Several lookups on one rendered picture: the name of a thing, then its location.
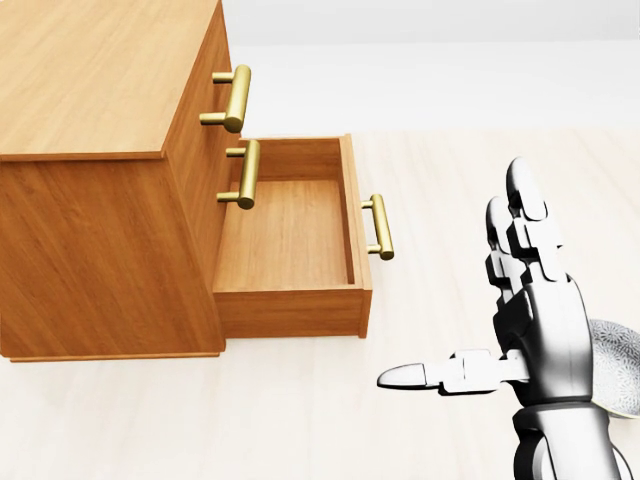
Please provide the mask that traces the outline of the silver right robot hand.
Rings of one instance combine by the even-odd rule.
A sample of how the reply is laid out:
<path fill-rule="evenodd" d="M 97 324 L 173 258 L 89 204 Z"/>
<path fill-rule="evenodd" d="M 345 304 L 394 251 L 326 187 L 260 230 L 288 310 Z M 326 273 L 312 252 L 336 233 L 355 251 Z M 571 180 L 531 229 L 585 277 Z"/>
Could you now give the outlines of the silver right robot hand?
<path fill-rule="evenodd" d="M 561 265 L 557 224 L 522 157 L 509 164 L 506 192 L 489 201 L 485 214 L 485 266 L 500 291 L 493 325 L 501 356 L 458 350 L 442 362 L 386 370 L 378 387 L 457 396 L 509 383 L 523 406 L 591 400 L 593 357 L 583 299 Z"/>

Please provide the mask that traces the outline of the patterned grey bowl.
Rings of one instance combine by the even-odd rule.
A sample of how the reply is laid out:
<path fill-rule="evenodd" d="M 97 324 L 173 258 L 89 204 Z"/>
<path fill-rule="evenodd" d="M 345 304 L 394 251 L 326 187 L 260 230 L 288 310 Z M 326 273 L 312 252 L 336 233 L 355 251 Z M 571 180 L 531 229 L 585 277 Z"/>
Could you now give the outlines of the patterned grey bowl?
<path fill-rule="evenodd" d="M 640 419 L 640 333 L 616 322 L 590 319 L 592 401 L 610 415 Z"/>

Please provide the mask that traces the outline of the wooden cabinet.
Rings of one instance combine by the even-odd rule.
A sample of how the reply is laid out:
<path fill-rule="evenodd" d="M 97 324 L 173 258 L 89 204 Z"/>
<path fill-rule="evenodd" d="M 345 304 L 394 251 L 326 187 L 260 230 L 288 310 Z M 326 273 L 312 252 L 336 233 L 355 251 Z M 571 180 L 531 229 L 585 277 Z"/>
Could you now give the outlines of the wooden cabinet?
<path fill-rule="evenodd" d="M 222 0 L 0 0 L 0 354 L 222 352 Z"/>

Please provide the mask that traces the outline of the open wooden drawer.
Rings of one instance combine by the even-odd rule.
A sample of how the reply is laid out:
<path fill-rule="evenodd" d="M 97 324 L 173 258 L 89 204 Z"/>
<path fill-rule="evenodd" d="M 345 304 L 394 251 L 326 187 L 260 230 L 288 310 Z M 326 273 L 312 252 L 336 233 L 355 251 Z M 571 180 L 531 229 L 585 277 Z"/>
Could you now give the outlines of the open wooden drawer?
<path fill-rule="evenodd" d="M 352 139 L 262 139 L 255 205 L 226 209 L 213 297 L 227 338 L 367 334 L 372 280 Z"/>

